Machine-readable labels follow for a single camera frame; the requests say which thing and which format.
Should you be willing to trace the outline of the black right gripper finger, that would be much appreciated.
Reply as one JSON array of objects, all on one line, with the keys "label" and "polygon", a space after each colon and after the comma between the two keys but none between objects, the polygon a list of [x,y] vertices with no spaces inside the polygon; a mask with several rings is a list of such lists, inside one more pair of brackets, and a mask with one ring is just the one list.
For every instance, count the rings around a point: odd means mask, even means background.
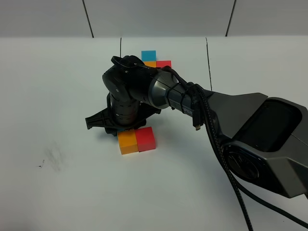
[{"label": "black right gripper finger", "polygon": [[133,122],[131,129],[138,129],[146,125],[146,119],[154,114],[160,114],[161,110],[145,103],[140,103],[138,113],[135,121]]},{"label": "black right gripper finger", "polygon": [[91,129],[93,127],[104,128],[107,134],[113,136],[116,135],[116,125],[108,108],[103,109],[95,115],[85,118],[85,121],[87,129]]}]

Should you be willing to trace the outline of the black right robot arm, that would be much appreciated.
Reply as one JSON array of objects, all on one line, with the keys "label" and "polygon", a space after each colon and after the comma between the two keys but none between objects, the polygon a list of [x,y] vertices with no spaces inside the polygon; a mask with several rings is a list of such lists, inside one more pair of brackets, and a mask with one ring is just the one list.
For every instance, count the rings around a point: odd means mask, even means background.
[{"label": "black right robot arm", "polygon": [[287,198],[308,192],[307,108],[262,93],[205,90],[136,56],[114,56],[112,63],[102,77],[107,108],[86,118],[88,128],[114,135],[170,107],[190,116],[196,129],[206,126],[219,162],[237,177]]}]

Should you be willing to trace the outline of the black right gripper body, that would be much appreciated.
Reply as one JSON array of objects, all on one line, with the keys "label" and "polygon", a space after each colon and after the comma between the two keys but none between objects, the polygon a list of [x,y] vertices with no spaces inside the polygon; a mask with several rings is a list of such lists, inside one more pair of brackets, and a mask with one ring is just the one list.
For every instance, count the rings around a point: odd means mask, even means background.
[{"label": "black right gripper body", "polygon": [[143,122],[139,109],[141,102],[135,99],[121,101],[109,93],[108,128],[134,127]]}]

